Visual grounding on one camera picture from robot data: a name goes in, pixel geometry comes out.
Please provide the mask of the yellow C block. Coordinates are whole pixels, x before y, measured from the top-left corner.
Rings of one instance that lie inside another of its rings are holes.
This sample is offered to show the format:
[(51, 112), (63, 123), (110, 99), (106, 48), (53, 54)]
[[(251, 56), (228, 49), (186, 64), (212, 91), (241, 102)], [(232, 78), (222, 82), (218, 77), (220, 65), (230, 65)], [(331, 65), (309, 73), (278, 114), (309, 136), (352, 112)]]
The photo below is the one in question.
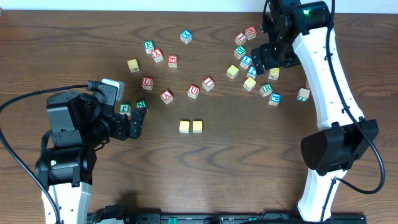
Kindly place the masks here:
[(179, 123), (179, 131), (181, 133), (189, 133), (189, 131), (190, 131), (190, 122), (189, 121), (180, 121), (180, 123)]

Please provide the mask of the yellow O block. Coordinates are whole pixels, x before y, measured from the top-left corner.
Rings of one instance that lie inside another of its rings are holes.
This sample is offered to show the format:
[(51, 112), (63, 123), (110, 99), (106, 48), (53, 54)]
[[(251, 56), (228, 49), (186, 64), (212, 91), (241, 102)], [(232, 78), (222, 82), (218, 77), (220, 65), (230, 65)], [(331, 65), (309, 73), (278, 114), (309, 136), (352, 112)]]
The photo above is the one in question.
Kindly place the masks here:
[(202, 133), (203, 132), (203, 121), (193, 121), (193, 132)]

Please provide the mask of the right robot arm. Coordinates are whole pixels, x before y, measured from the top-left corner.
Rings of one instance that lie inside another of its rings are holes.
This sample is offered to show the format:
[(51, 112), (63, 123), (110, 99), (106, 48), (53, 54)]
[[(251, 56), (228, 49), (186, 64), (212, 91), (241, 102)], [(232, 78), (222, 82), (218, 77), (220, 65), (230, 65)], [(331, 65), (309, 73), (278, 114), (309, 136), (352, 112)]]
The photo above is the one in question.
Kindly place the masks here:
[(345, 174), (368, 149), (375, 149), (377, 122), (366, 119), (346, 80), (336, 49), (335, 5), (323, 1), (267, 1), (261, 30), (269, 41), (251, 51), (260, 75), (274, 68), (303, 67), (317, 115), (318, 131), (301, 142), (308, 167), (293, 215), (276, 213), (263, 223), (365, 223), (364, 215), (331, 213)]

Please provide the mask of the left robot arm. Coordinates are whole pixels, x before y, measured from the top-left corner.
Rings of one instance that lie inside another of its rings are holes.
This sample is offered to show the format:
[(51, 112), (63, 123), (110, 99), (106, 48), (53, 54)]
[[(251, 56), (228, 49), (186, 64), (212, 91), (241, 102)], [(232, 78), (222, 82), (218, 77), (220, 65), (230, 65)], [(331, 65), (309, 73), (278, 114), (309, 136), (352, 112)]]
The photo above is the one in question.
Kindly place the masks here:
[(44, 148), (35, 165), (45, 188), (46, 223), (86, 223), (96, 148), (110, 138), (140, 136), (146, 108), (116, 114), (114, 104), (112, 93), (98, 91), (94, 95), (66, 91), (47, 100), (54, 146)]

